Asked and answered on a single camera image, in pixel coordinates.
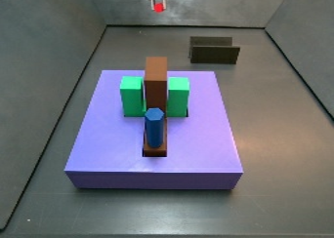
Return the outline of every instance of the gray floor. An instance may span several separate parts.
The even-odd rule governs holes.
[[[189,36],[232,36],[236,65],[189,64]],[[244,175],[232,191],[77,190],[62,169],[103,69],[213,70]],[[4,234],[334,234],[334,128],[263,30],[109,27]]]

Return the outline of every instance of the blue cylinder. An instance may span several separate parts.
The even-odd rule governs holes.
[[[164,113],[159,108],[149,108],[144,113],[144,131],[147,144],[157,148],[163,143]]]

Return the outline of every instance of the purple platform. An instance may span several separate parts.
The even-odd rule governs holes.
[[[144,119],[124,117],[123,76],[104,70],[65,173],[80,188],[232,189],[243,174],[213,72],[168,71],[191,82],[188,118],[168,118],[167,157],[141,157]]]

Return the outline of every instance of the brown rectangular block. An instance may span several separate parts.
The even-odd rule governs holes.
[[[167,58],[147,57],[144,69],[145,108],[160,108],[165,113],[167,105]]]
[[[167,118],[164,119],[163,143],[157,148],[152,148],[148,146],[145,133],[143,134],[141,156],[167,157]]]

